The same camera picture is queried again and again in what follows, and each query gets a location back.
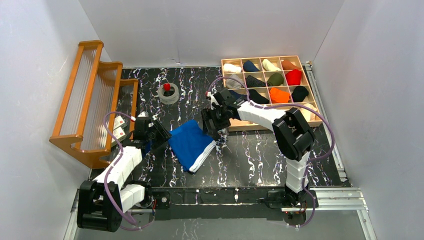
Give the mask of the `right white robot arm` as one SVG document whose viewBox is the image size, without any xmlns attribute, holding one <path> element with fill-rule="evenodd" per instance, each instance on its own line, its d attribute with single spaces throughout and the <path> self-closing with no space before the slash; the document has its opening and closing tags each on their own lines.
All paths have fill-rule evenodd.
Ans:
<svg viewBox="0 0 424 240">
<path fill-rule="evenodd" d="M 286 158 L 287 177 L 284 196 L 288 200 L 300 200 L 308 185 L 305 175 L 309 153 L 315 135 L 298 108 L 275 109 L 259 105 L 252 100 L 235 98 L 224 89 L 206 94 L 210 106 L 201 111 L 202 131 L 214 140 L 219 131 L 228 128 L 231 120 L 252 122 L 273 132 L 277 146 Z"/>
</svg>

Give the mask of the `blue underwear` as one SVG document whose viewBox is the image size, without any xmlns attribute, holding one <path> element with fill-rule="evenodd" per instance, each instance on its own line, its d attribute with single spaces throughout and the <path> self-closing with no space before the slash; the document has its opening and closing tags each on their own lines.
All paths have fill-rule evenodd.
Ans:
<svg viewBox="0 0 424 240">
<path fill-rule="evenodd" d="M 170 131 L 168 143 L 186 172 L 196 173 L 216 146 L 216 141 L 203 133 L 195 120 L 189 120 Z"/>
</svg>

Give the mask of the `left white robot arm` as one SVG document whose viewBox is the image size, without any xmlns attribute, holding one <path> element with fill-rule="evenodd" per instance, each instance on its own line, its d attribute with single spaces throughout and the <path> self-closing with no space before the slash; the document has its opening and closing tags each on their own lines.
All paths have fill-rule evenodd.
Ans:
<svg viewBox="0 0 424 240">
<path fill-rule="evenodd" d="M 85 180 L 79 187 L 76 223 L 81 229 L 116 232 L 123 220 L 133 231 L 142 229 L 128 211 L 151 199 L 148 185 L 141 181 L 127 182 L 127 178 L 143 158 L 165 144 L 171 134 L 145 111 L 130 120 L 134 129 L 118 144 L 115 159 L 100 175 Z"/>
</svg>

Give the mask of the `orange underwear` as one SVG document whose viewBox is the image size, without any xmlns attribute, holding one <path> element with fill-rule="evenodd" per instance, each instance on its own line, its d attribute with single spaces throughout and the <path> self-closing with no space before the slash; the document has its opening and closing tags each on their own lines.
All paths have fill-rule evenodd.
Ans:
<svg viewBox="0 0 424 240">
<path fill-rule="evenodd" d="M 269 90 L 269 96 L 273 104 L 286 104 L 289 103 L 291 99 L 289 92 L 283 91 L 276 87 L 272 87 Z"/>
</svg>

